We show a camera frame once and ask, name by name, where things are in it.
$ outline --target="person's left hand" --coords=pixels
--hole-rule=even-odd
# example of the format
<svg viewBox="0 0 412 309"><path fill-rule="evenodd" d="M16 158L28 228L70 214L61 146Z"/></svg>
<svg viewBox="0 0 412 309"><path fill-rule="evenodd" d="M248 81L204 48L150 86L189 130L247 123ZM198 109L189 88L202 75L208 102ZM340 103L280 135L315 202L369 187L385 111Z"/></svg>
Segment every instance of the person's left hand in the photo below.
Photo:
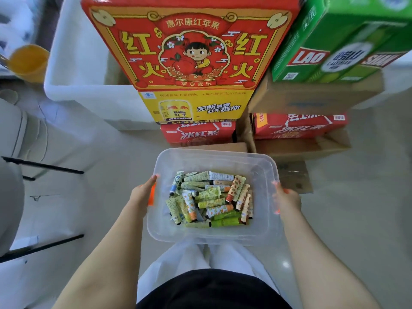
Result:
<svg viewBox="0 0 412 309"><path fill-rule="evenodd" d="M136 206L139 212L139 217L144 218L147 213L147 202L149 201L150 192L153 184L156 183L157 176L152 175L145 184L135 187L131 191L128 204Z"/></svg>

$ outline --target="white pants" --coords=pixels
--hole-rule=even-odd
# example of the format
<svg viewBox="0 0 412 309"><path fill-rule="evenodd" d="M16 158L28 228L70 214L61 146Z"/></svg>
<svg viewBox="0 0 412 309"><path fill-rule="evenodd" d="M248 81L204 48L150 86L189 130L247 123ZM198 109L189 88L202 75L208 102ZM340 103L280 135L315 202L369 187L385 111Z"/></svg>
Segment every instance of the white pants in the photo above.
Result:
<svg viewBox="0 0 412 309"><path fill-rule="evenodd" d="M168 280L190 270L222 269L255 276L278 294L271 276L263 264L245 247L233 241L209 245L208 263L203 256L204 245L181 241L174 244L143 273L137 284L137 302Z"/></svg>

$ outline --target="clear plastic bin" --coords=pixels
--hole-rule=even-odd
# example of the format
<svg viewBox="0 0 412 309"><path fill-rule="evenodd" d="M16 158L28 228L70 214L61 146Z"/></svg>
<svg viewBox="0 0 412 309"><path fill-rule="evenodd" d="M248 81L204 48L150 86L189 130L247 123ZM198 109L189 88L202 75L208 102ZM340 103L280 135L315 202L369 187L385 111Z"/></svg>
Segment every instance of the clear plastic bin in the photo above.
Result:
<svg viewBox="0 0 412 309"><path fill-rule="evenodd" d="M239 174L247 178L253 188L254 215L247 226L219 228L185 228L170 220L165 210L169 190L177 171L215 171ZM187 150L171 148L163 151L156 161L154 173L158 175L154 205L148 210L147 230L158 241L177 242L184 237L199 244L219 244L222 240L236 240L243 245L267 244L280 234L280 217L273 199L276 189L272 182L279 181L275 162L267 155L227 151Z"/></svg>

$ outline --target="cartoon boy illustration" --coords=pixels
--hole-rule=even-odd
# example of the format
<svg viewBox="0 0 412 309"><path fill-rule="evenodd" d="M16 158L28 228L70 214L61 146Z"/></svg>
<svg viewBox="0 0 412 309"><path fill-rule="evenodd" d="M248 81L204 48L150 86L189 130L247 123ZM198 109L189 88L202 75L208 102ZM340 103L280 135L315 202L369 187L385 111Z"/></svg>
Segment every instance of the cartoon boy illustration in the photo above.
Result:
<svg viewBox="0 0 412 309"><path fill-rule="evenodd" d="M209 51L209 47L202 42L191 42L185 47L183 55L193 59L196 63L194 68L196 69L194 74L202 75L208 74L213 71L210 60L207 58L212 55Z"/></svg>

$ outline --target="green beer box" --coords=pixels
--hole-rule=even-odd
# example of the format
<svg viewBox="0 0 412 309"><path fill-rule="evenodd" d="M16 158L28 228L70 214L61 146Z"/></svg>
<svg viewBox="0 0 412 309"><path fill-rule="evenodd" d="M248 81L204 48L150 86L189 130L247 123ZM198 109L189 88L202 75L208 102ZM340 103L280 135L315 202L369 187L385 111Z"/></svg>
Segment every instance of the green beer box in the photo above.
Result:
<svg viewBox="0 0 412 309"><path fill-rule="evenodd" d="M412 49L412 0L307 0L274 82L358 82Z"/></svg>

